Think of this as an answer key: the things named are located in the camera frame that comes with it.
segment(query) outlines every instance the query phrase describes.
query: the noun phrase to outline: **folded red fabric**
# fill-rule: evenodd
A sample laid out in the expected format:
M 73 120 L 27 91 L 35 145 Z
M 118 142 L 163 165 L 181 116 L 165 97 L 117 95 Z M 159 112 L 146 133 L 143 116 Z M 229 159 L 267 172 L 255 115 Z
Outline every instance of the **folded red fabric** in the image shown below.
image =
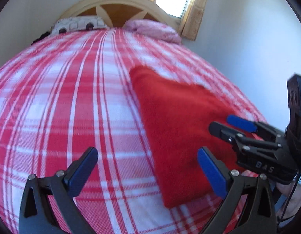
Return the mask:
M 165 79 L 146 66 L 130 71 L 142 122 L 152 151 L 155 175 L 166 207 L 172 208 L 210 192 L 197 162 L 202 146 L 229 169 L 242 171 L 229 144 L 211 136 L 212 121 L 226 123 L 234 110 L 200 85 Z

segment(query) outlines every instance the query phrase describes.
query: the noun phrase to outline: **black circle on pillow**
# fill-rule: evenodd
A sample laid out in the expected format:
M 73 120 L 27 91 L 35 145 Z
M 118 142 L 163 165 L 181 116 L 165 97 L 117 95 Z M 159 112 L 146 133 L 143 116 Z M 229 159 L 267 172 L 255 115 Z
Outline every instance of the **black circle on pillow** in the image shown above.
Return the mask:
M 66 28 L 62 28 L 62 29 L 60 29 L 60 30 L 58 31 L 59 34 L 61 34 L 61 33 L 66 33 L 66 32 L 67 32 Z
M 94 29 L 94 25 L 92 23 L 88 23 L 85 27 L 87 31 L 92 31 Z

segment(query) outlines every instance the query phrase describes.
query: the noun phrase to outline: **white pillow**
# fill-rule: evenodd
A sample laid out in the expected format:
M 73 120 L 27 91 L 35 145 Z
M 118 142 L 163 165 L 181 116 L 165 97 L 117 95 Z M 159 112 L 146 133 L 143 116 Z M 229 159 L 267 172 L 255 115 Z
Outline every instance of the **white pillow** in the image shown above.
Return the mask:
M 99 16 L 78 16 L 68 17 L 58 20 L 51 28 L 51 36 L 60 33 L 94 30 L 94 29 L 109 29 L 104 21 Z

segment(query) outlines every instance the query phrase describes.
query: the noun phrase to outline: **plaid blanket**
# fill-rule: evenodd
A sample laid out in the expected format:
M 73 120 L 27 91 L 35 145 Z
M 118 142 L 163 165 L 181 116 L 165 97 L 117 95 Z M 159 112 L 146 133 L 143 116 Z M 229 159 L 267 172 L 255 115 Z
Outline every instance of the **plaid blanket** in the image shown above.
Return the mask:
M 31 173 L 52 176 L 98 149 L 97 167 L 74 199 L 97 233 L 198 233 L 220 198 L 164 207 L 129 70 L 199 83 L 241 117 L 264 118 L 214 67 L 184 46 L 122 29 L 48 37 L 0 69 L 0 217 L 18 233 Z M 51 199 L 61 227 L 69 232 Z M 235 212 L 231 225 L 240 213 Z

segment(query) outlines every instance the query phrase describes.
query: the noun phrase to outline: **arched headboard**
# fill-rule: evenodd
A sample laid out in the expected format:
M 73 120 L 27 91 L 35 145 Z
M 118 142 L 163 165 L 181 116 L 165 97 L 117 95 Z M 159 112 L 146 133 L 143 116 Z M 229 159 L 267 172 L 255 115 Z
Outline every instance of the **arched headboard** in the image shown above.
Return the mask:
M 82 0 L 60 18 L 98 15 L 109 27 L 122 27 L 129 19 L 150 19 L 178 29 L 176 21 L 151 0 Z

